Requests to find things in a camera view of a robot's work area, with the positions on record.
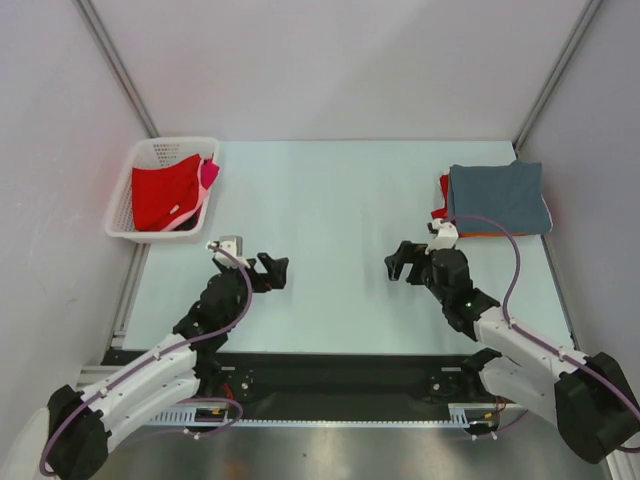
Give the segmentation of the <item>red t shirt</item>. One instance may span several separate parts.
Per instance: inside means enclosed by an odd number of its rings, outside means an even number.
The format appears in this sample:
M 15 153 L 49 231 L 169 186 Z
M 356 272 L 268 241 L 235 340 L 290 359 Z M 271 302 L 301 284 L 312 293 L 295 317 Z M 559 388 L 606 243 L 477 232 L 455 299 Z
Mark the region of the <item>red t shirt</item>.
M 431 217 L 433 219 L 446 219 L 454 213 L 453 202 L 450 199 L 450 175 L 448 173 L 439 177 L 439 188 L 442 197 L 442 205 L 440 208 L 431 212 Z
M 171 224 L 196 208 L 203 159 L 194 154 L 165 168 L 132 169 L 132 212 L 138 231 L 173 231 Z

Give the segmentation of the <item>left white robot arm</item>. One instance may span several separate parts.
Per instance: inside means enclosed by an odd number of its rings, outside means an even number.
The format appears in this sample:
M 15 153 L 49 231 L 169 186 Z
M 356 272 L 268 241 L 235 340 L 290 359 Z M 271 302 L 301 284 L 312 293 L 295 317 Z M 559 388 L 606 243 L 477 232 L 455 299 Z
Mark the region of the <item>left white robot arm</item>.
M 48 438 L 38 471 L 45 477 L 89 479 L 131 433 L 170 406 L 221 387 L 215 354 L 247 314 L 254 295 L 286 285 L 289 260 L 264 252 L 246 260 L 211 244 L 218 274 L 158 345 L 114 374 L 49 398 Z

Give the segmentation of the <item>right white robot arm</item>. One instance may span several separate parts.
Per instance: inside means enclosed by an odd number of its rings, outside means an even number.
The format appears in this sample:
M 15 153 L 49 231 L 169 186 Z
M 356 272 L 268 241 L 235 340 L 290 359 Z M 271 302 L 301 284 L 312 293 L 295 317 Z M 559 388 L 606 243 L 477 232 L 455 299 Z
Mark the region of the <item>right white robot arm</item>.
M 494 395 L 520 404 L 591 464 L 638 434 L 639 404 L 618 362 L 604 352 L 555 346 L 506 319 L 501 304 L 474 286 L 462 251 L 404 241 L 384 263 L 392 281 L 409 266 L 407 283 L 426 287 L 449 325 L 483 344 L 461 376 L 469 399 Z

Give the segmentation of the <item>red folded t shirt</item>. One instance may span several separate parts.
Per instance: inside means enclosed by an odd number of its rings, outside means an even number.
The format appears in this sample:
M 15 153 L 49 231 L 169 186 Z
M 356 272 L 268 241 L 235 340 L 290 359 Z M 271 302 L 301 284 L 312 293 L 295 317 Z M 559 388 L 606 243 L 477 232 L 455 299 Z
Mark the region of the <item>red folded t shirt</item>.
M 442 205 L 440 208 L 431 212 L 431 217 L 433 219 L 446 219 L 454 213 L 453 202 L 450 199 L 450 175 L 448 173 L 439 177 L 439 188 L 442 197 Z

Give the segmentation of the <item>orange folded t shirt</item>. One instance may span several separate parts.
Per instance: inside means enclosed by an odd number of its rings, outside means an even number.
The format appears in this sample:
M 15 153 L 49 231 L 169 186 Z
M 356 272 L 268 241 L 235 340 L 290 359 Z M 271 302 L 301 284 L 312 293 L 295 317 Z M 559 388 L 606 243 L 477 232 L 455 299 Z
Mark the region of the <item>orange folded t shirt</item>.
M 527 233 L 504 233 L 502 231 L 498 232 L 459 232 L 460 238 L 493 238 L 493 237 L 526 237 L 531 236 L 532 234 Z

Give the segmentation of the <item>pink t shirt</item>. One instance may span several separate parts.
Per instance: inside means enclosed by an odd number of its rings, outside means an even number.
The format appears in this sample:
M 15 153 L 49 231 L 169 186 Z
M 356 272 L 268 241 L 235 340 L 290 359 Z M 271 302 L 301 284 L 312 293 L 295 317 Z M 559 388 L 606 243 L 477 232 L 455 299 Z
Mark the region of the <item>pink t shirt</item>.
M 204 216 L 202 210 L 205 201 L 209 198 L 210 189 L 214 184 L 220 167 L 213 161 L 213 158 L 205 158 L 202 160 L 199 170 L 199 192 L 196 201 L 196 208 L 178 217 L 172 224 L 173 231 L 192 230 L 197 225 L 201 217 Z

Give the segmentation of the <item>grey folded t shirt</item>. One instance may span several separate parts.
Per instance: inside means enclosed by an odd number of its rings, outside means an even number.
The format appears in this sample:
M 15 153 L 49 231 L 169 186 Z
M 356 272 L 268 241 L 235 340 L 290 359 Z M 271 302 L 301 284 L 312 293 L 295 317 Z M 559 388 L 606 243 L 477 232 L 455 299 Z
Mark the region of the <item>grey folded t shirt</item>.
M 458 232 L 543 235 L 551 231 L 541 164 L 515 160 L 502 166 L 453 165 L 449 175 L 451 216 Z

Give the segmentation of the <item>white plastic laundry basket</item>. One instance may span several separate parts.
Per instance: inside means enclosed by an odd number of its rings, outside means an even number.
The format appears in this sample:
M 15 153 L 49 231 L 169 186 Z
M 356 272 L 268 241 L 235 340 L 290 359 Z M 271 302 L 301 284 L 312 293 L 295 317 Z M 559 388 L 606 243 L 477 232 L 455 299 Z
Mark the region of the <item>white plastic laundry basket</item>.
M 220 173 L 219 153 L 212 137 L 160 137 L 135 144 L 112 193 L 105 232 L 136 243 L 195 239 Z

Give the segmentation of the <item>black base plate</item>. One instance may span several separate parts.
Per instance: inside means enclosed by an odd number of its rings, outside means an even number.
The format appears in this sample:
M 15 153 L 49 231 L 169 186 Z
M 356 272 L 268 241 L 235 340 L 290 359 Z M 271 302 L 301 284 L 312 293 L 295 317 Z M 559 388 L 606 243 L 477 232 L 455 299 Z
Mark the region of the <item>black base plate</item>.
M 481 386 L 469 355 L 217 353 L 187 373 L 198 396 L 240 403 L 246 422 L 435 421 L 453 405 L 493 420 L 512 404 Z

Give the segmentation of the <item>right aluminium corner post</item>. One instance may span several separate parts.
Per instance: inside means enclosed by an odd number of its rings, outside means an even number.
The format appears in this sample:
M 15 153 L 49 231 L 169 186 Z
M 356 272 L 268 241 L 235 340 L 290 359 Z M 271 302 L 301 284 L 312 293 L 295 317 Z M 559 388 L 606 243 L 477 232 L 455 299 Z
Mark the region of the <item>right aluminium corner post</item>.
M 606 4 L 604 0 L 589 0 L 585 3 L 578 19 L 572 27 L 569 36 L 563 44 L 559 55 L 554 61 L 550 73 L 547 75 L 542 88 L 529 109 L 522 125 L 512 141 L 515 155 L 519 156 L 527 139 L 533 131 L 538 119 L 544 113 L 546 106 L 554 95 L 561 80 L 568 71 L 573 58 L 581 47 L 597 15 Z

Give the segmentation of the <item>aluminium corner post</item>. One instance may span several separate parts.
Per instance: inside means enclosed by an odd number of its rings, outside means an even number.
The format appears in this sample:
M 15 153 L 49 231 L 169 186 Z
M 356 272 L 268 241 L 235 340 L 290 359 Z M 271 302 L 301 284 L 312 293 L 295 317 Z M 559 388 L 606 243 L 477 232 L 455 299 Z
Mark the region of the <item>aluminium corner post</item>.
M 550 73 L 547 75 L 542 88 L 529 109 L 522 125 L 512 141 L 515 155 L 519 156 L 527 139 L 533 131 L 538 119 L 544 113 L 546 106 L 554 95 L 561 80 L 568 71 L 573 58 L 581 47 L 597 15 L 606 4 L 604 0 L 589 0 L 585 3 L 578 19 L 572 27 L 569 36 L 563 44 L 559 55 L 554 61 Z
M 89 34 L 98 48 L 98 51 L 103 57 L 103 60 L 113 75 L 116 84 L 123 93 L 146 136 L 148 138 L 159 137 L 160 134 L 157 126 L 152 119 L 142 96 L 130 76 L 129 71 L 94 3 L 90 0 L 73 0 L 72 4 L 83 20 Z

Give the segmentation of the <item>left aluminium corner post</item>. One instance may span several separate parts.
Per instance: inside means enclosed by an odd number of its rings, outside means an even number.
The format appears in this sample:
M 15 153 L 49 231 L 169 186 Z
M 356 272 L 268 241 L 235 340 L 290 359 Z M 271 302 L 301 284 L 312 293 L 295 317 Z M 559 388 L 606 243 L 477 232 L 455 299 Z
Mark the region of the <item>left aluminium corner post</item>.
M 103 57 L 103 60 L 113 75 L 116 84 L 123 93 L 146 136 L 148 138 L 159 137 L 160 134 L 157 126 L 152 119 L 142 96 L 130 76 L 129 71 L 94 3 L 90 0 L 73 0 L 72 4 L 83 20 L 89 34 L 98 48 L 98 51 Z

